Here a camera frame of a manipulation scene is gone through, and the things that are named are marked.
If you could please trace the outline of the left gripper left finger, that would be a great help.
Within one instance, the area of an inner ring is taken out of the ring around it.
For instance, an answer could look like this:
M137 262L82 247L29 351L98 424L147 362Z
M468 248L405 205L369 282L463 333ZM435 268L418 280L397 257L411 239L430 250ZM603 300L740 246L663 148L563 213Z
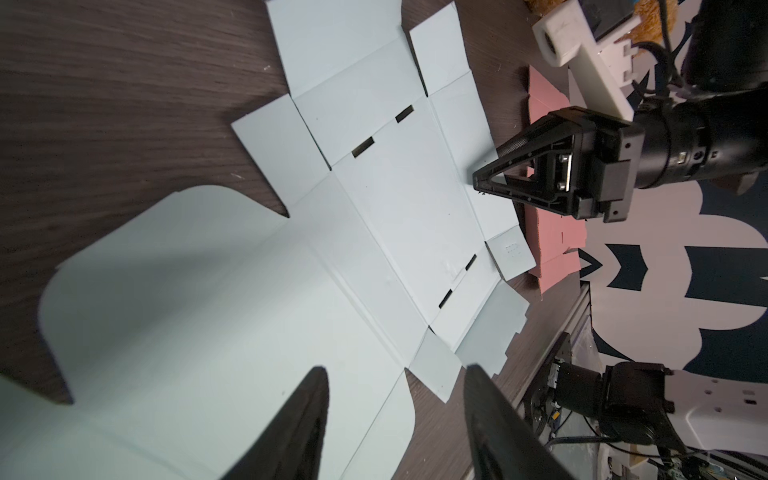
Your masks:
M317 479L330 403L329 380L315 366L225 479Z

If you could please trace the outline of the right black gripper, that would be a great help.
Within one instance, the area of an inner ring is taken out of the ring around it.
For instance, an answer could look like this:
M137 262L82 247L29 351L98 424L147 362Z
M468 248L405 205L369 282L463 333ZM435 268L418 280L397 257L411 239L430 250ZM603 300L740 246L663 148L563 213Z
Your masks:
M645 129L581 107L548 114L500 147L472 175L481 193L577 220L627 219ZM556 156L571 153L568 192L559 191Z

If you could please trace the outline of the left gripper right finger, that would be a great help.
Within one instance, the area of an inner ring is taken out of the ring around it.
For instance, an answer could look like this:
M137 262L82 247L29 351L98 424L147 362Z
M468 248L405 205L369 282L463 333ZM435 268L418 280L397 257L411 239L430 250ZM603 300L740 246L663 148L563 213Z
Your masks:
M572 477L477 364L466 368L463 401L476 479Z

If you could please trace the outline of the light blue paper box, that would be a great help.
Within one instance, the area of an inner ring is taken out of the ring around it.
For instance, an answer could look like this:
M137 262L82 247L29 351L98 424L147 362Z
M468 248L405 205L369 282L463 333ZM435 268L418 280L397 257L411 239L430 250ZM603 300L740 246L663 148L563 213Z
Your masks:
M533 259L455 4L409 32L397 1L271 1L286 95L232 127L286 207L177 191L63 261L38 310L73 401L1 384L5 479L264 475L254 451L309 373L327 387L323 479L388 479L413 435L407 378L448 400L505 360L492 304Z

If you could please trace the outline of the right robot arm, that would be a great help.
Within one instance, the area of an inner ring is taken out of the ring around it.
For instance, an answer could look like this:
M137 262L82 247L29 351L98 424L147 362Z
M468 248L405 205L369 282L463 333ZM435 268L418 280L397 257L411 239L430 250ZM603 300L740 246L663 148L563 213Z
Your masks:
M547 114L476 170L476 191L577 220L626 219L637 189L724 177L767 166L767 5L705 1L676 68L667 43L644 43L664 74L638 107L622 112L607 93ZM661 364L622 362L599 373L555 362L553 399L593 421L593 444L653 445L665 468L702 479L702 449L674 419L693 378Z

